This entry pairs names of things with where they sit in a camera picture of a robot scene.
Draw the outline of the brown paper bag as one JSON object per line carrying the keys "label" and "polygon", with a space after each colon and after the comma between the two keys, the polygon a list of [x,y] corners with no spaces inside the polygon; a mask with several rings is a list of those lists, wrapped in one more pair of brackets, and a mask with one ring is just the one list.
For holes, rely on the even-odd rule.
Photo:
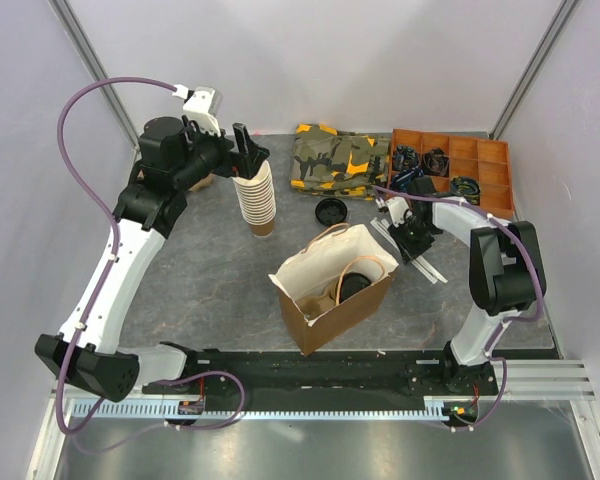
{"label": "brown paper bag", "polygon": [[[291,337],[309,355],[374,314],[392,285],[398,262],[363,224],[327,228],[306,247],[286,259],[269,279],[278,290],[281,315]],[[343,276],[358,272],[372,284],[338,302]],[[306,296],[329,295],[335,306],[307,320],[297,306]]]}

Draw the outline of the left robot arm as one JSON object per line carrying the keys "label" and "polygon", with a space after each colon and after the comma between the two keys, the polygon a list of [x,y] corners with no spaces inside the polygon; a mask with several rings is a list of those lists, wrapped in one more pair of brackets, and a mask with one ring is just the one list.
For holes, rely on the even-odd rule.
{"label": "left robot arm", "polygon": [[136,386],[165,382],[188,393],[199,382],[186,350],[163,343],[125,351],[121,328],[144,274],[187,207],[187,191],[207,176],[252,179],[270,152],[245,125],[231,139],[205,132],[185,117],[147,122],[139,138],[141,158],[113,210],[103,255],[85,292],[60,331],[42,334],[34,352],[60,383],[111,402]]}

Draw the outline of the black plastic cup lid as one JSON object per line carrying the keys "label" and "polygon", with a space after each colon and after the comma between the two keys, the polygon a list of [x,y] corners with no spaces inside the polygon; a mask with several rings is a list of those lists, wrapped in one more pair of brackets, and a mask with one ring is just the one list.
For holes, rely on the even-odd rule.
{"label": "black plastic cup lid", "polygon": [[343,276],[338,289],[338,302],[342,303],[350,297],[356,295],[361,290],[369,287],[372,281],[362,273],[349,272]]}

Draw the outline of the cardboard cup carrier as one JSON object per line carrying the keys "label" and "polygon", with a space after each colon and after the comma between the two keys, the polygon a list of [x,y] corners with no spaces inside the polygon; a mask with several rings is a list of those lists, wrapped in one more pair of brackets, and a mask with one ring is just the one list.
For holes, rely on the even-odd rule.
{"label": "cardboard cup carrier", "polygon": [[203,179],[199,180],[197,183],[195,183],[193,186],[191,186],[189,188],[190,192],[197,192],[203,188],[207,188],[212,184],[213,181],[213,174],[209,174],[206,177],[204,177]]}
{"label": "cardboard cup carrier", "polygon": [[297,301],[297,306],[307,320],[314,320],[335,306],[329,295],[306,296]]}

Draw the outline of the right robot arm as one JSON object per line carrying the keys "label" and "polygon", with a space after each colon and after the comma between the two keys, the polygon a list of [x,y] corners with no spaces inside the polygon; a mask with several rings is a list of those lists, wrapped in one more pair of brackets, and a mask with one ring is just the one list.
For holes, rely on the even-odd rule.
{"label": "right robot arm", "polygon": [[446,343],[437,377],[449,393],[472,386],[492,391],[495,345],[511,323],[534,322],[544,310],[546,277],[534,225],[486,212],[473,188],[438,193],[427,177],[413,180],[405,192],[389,191],[377,204],[389,216],[388,234],[406,263],[419,260],[443,232],[468,247],[473,305]]}

